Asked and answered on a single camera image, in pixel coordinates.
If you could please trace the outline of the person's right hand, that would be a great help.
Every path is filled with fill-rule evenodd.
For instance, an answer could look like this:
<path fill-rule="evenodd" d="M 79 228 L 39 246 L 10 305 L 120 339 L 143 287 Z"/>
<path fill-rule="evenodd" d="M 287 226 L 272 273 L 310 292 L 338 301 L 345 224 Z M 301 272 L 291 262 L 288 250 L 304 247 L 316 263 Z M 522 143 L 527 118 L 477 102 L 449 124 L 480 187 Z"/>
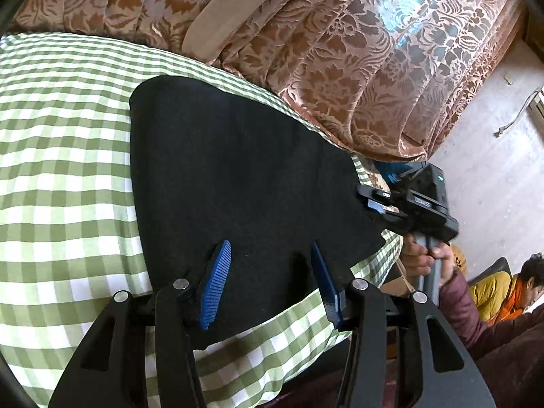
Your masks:
<path fill-rule="evenodd" d="M 451 280 L 456 270 L 455 256 L 449 245 L 440 242 L 436 247 L 427 249 L 419 245 L 412 234 L 404 237 L 400 261 L 412 285 L 417 283 L 420 276 L 429 275 L 436 261 L 442 262 L 440 286 Z"/>

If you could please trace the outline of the maroon jacket right forearm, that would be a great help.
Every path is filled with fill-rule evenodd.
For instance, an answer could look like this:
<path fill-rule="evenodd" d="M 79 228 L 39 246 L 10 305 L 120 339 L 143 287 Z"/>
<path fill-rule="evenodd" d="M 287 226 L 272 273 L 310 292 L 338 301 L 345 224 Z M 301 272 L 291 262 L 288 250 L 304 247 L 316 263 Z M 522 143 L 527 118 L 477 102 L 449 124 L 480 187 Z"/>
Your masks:
<path fill-rule="evenodd" d="M 475 361 L 498 407 L 543 405 L 542 306 L 514 320 L 489 325 L 479 318 L 466 278 L 455 269 L 440 288 L 439 308 Z"/>

